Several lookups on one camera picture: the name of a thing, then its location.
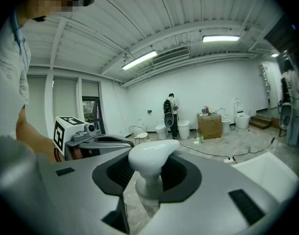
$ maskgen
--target air vent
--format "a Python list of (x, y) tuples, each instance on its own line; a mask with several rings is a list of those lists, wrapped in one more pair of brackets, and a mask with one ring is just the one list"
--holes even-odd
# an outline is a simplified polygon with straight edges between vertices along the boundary
[(190, 56), (190, 52), (188, 49), (181, 49), (165, 55), (159, 55), (159, 57), (152, 60), (152, 63), (153, 65), (163, 64), (173, 59), (178, 59), (184, 56)]

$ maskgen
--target power strip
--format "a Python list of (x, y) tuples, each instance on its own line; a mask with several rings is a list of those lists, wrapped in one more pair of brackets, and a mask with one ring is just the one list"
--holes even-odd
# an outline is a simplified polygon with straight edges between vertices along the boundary
[(231, 164), (231, 163), (235, 163), (233, 159), (224, 159), (224, 163), (226, 164)]

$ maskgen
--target bottle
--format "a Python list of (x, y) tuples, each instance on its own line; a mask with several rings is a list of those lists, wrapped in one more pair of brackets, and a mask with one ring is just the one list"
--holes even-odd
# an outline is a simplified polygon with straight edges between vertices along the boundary
[(163, 193), (161, 168), (179, 146), (177, 140), (161, 140), (141, 143), (129, 152), (131, 168), (140, 172), (135, 190), (150, 217), (158, 211), (158, 198)]

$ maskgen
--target white trash can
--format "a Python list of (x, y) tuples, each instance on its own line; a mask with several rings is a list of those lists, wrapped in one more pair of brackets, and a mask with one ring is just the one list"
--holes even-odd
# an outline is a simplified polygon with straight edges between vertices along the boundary
[(181, 139), (188, 139), (190, 136), (190, 121), (189, 120), (178, 121), (178, 130)]
[(230, 120), (227, 118), (222, 119), (222, 125), (223, 125), (223, 133), (229, 133), (230, 130)]

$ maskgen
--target wooden stairs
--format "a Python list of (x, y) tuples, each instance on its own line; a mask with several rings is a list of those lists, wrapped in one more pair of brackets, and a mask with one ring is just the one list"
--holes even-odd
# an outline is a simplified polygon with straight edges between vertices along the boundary
[(255, 126), (261, 130), (264, 130), (272, 125), (272, 119), (262, 116), (251, 117), (249, 124)]

